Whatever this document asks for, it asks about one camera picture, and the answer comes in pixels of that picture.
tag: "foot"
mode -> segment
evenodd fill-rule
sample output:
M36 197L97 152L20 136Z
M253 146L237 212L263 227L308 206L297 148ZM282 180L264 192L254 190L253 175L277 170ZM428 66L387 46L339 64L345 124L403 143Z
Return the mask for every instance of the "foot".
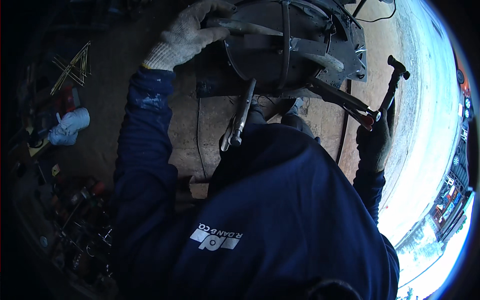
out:
M299 115L299 108L303 105L303 99L302 98L297 98L297 100L295 100L295 103L293 104L293 106L287 111L286 115L295 115L295 116L298 116Z

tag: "hand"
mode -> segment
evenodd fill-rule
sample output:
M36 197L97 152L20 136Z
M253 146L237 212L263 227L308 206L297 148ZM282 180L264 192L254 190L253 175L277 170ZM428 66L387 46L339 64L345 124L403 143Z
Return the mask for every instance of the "hand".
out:
M363 126L357 129L357 149L360 155L359 168L378 173L385 169L385 159L392 148L395 101L388 112L383 109L382 117L367 131Z
M160 42L152 48L143 66L149 69L173 71L177 65L191 60L208 44L225 39L230 31L223 27L200 29L200 22L209 12L217 11L231 17L237 7L219 0L197 2L182 11L168 30L160 35Z

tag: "sleeve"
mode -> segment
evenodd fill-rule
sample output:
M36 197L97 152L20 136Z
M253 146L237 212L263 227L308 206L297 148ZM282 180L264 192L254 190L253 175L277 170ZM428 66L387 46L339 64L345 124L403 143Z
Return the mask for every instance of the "sleeve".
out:
M385 185L384 172L371 172L359 168L353 180L353 188L360 196L375 224L378 225L378 205Z
M173 72L140 68L130 79L111 200L112 250L121 256L173 214L178 172L168 164L172 111L167 96L174 78Z

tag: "wheel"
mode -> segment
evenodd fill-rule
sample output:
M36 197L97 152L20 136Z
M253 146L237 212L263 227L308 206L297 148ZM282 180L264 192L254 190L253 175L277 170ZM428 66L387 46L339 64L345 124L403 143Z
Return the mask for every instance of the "wheel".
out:
M460 70L456 71L456 80L458 81L459 84L462 84L465 82L465 78L463 77L463 72Z

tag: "white work glove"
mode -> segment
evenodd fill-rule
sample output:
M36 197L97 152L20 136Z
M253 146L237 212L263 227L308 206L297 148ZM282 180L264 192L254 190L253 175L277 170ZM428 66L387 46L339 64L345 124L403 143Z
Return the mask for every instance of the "white work glove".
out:
M235 5L219 0L204 0L189 6L161 33L160 42L142 65L148 69L173 71L175 66L191 60L208 44L230 35L223 27L200 29L200 22L207 13L216 11L222 17L231 17L236 9Z

